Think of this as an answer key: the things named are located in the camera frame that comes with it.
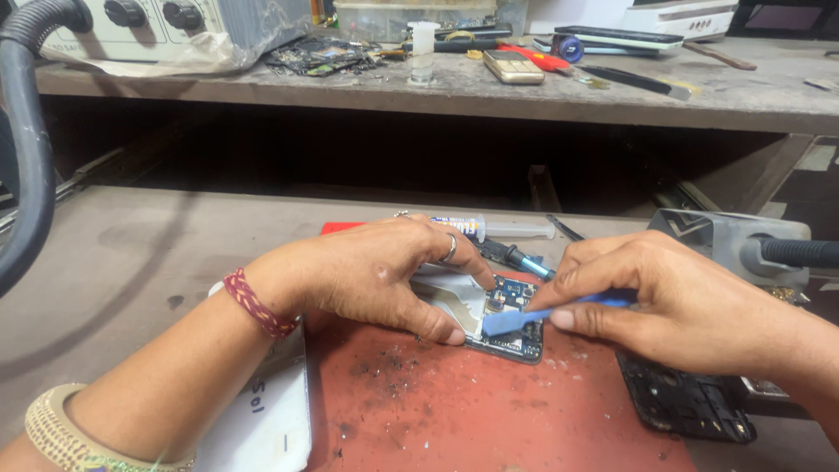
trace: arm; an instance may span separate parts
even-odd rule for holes
[[[295,317],[320,308],[359,321],[460,344],[464,334],[421,302],[408,279],[448,255],[454,228],[420,215],[287,244],[245,268],[272,312]],[[492,272],[461,235],[451,263],[487,288]],[[183,459],[248,381],[273,340],[222,290],[137,353],[73,396],[65,410],[99,444],[129,457]],[[10,470],[57,471],[24,434],[0,452]]]
[[[529,309],[560,329],[605,338],[689,372],[771,380],[839,449],[839,328],[747,283],[655,231],[570,245]],[[637,311],[572,301],[638,289]]]

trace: blue plastic pry tool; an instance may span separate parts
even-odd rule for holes
[[[638,302],[638,291],[633,288],[610,288],[601,293],[584,296],[576,301],[602,303],[610,307],[628,307]],[[535,312],[499,312],[486,315],[483,318],[483,332],[487,336],[498,336],[499,334],[519,331],[524,328],[525,323],[547,318],[553,311],[553,308],[548,308]]]

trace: blue circuit board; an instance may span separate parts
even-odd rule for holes
[[[513,307],[521,310],[530,303],[536,292],[534,284],[495,276],[495,290],[487,292],[484,316]],[[542,320],[525,323],[520,331],[487,336],[481,332],[480,339],[466,338],[466,345],[507,359],[527,364],[538,364],[542,359]]]

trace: bangle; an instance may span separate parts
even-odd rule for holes
[[[64,404],[84,384],[57,386],[32,402],[26,411],[26,433],[53,464],[72,472],[191,472],[195,455],[173,464],[131,459],[97,444],[64,412]]]
[[[297,321],[289,321],[273,314],[259,301],[251,286],[245,281],[245,270],[242,267],[224,278],[224,288],[272,338],[286,339],[297,328]]]

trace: ring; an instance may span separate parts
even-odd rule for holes
[[[446,233],[451,236],[451,249],[449,249],[449,254],[446,255],[443,259],[440,260],[442,263],[446,263],[451,260],[452,257],[455,256],[455,251],[457,250],[457,238],[452,233]]]

